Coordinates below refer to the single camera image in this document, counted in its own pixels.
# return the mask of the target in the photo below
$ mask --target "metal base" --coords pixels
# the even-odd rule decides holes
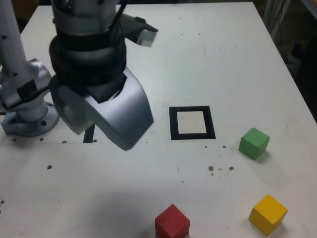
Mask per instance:
[[[25,122],[17,117],[16,112],[7,113],[1,125],[7,135],[19,135],[25,137],[39,136],[52,130],[58,123],[59,116],[52,103],[48,106],[47,114],[40,120]]]

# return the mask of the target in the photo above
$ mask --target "cable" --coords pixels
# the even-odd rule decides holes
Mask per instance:
[[[268,20],[267,20],[268,31],[271,30],[271,16],[272,16],[272,11],[273,11],[273,6],[274,6],[274,1],[272,1],[271,9],[269,11],[269,16],[268,16]]]
[[[127,6],[128,2],[129,2],[129,0],[124,0],[124,2],[121,4],[121,7],[119,8],[117,14],[114,16],[112,23],[109,27],[110,32],[112,32],[114,30],[114,28],[115,28],[116,24],[118,23],[118,21],[123,13],[125,7]]]
[[[94,132],[95,132],[95,124],[93,123],[91,126],[89,126],[85,130],[84,134],[84,143],[92,143],[94,138]]]
[[[282,45],[282,28],[281,28],[281,18],[282,18],[282,13],[283,13],[283,9],[284,9],[284,5],[285,5],[285,1],[286,0],[281,0],[282,4],[281,4],[281,9],[279,11],[279,18],[278,18],[278,28],[279,28],[279,46],[281,49],[281,57],[283,58],[283,45]]]

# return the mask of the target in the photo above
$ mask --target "black square frame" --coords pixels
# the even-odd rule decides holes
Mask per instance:
[[[177,112],[203,112],[206,127],[206,133],[178,133]],[[170,124],[170,138],[171,140],[202,140],[202,139],[216,139],[214,132],[210,107],[169,107],[169,124]]]

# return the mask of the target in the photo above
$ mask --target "white tabletop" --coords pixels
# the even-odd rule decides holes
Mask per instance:
[[[83,144],[62,121],[43,141],[12,142],[0,131],[0,236],[154,238],[156,216],[175,204],[191,221],[190,238],[263,238],[248,217],[271,194],[289,210],[271,237],[317,237],[317,126],[254,5],[129,5],[125,13],[159,29],[151,48],[126,40],[155,123],[128,152],[99,129],[97,143]],[[22,40],[27,58],[53,74],[52,18],[39,7]],[[171,141],[170,106],[210,106],[216,139]],[[271,137],[257,161],[238,151],[252,127]]]

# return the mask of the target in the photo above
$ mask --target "block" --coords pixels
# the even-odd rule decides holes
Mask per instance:
[[[175,205],[169,206],[155,219],[155,231],[161,238],[184,238],[190,221]]]
[[[253,127],[242,136],[239,150],[251,159],[256,160],[266,150],[268,141],[268,135]]]
[[[281,224],[286,213],[287,208],[268,194],[252,209],[249,221],[269,236]]]

